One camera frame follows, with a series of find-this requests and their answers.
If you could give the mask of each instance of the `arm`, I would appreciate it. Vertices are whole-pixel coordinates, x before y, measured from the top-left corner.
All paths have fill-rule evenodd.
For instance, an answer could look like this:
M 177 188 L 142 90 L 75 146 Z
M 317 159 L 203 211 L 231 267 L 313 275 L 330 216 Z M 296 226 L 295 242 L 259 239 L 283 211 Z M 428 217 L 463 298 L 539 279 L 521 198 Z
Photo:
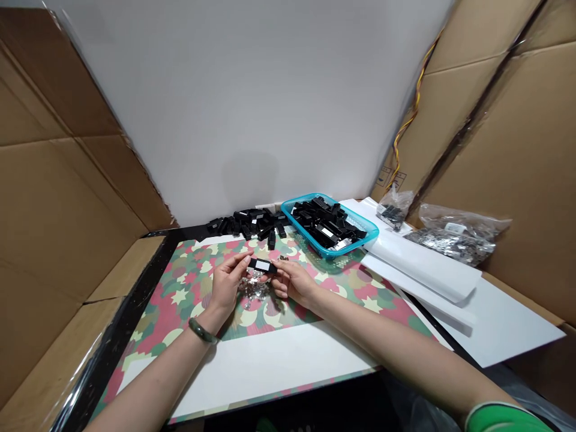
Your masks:
M 320 288 L 296 262 L 274 262 L 272 284 L 355 341 L 391 373 L 448 412 L 463 427 L 478 404 L 518 405 L 504 390 L 453 352 L 415 330 Z
M 215 335 L 236 305 L 238 282 L 252 252 L 235 255 L 214 270 L 210 304 L 197 318 Z M 87 432 L 156 432 L 169 417 L 184 386 L 210 345 L 186 329 L 85 429 Z

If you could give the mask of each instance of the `hand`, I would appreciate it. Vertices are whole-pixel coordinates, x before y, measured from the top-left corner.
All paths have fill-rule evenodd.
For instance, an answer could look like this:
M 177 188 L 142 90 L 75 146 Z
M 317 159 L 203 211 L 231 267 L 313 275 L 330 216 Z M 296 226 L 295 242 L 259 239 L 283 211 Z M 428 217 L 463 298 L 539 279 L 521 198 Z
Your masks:
M 228 318 L 236 306 L 236 294 L 240 279 L 246 274 L 250 256 L 254 252 L 243 252 L 227 259 L 214 269 L 212 298 L 208 309 L 217 310 Z
M 299 263 L 295 261 L 272 260 L 278 273 L 272 279 L 274 292 L 280 298 L 290 296 L 306 309 L 310 309 L 311 299 L 318 285 Z

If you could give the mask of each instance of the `white wall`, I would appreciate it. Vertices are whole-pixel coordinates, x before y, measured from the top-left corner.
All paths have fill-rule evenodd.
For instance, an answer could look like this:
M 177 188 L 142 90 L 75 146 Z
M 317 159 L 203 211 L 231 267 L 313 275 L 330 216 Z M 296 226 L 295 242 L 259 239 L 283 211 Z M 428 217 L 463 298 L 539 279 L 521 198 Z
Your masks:
M 45 3 L 188 226 L 313 191 L 366 196 L 452 1 Z

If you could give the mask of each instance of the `pink camouflage mat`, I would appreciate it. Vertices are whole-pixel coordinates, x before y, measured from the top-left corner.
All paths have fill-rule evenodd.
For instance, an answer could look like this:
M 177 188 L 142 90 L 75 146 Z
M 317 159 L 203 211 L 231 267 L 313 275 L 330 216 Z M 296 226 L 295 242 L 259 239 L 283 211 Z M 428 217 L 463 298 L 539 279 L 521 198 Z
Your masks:
M 278 259 L 280 255 L 284 255 L 290 260 L 297 260 L 320 287 L 434 338 L 392 285 L 360 264 L 365 254 L 362 250 L 352 251 L 327 262 L 320 259 L 305 239 L 297 233 L 290 233 L 284 239 L 278 237 L 276 249 L 273 251 L 268 250 L 266 241 L 259 242 L 256 239 L 204 246 L 199 246 L 195 240 L 185 241 L 178 244 L 166 266 L 93 417 L 113 400 L 130 362 L 159 355 L 187 327 L 188 319 L 198 316 L 206 308 L 212 293 L 214 268 L 235 254 L 251 250 L 254 251 L 255 257 L 262 259 Z M 320 320 L 291 299 L 285 301 L 272 295 L 264 301 L 252 300 L 246 309 L 247 302 L 247 298 L 242 298 L 236 305 L 236 309 L 218 335 L 222 340 L 280 331 Z M 211 410 L 210 413 L 262 402 L 371 371 L 373 370 L 310 383 L 296 389 L 286 389 L 276 394 L 263 395 L 253 400 L 238 402 L 233 406 Z M 173 418 L 171 422 L 207 414 L 208 412 L 197 412 Z

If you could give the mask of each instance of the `person's right hand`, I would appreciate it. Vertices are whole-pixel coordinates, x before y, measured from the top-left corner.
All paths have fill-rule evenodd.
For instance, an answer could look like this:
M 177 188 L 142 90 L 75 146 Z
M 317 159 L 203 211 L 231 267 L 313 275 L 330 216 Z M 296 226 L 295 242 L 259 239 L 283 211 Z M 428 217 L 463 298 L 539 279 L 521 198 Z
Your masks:
M 278 269 L 278 273 L 272 278 L 274 292 L 280 298 L 290 296 L 306 309 L 310 309 L 310 303 L 314 291 L 319 287 L 299 263 L 295 261 L 272 260 Z

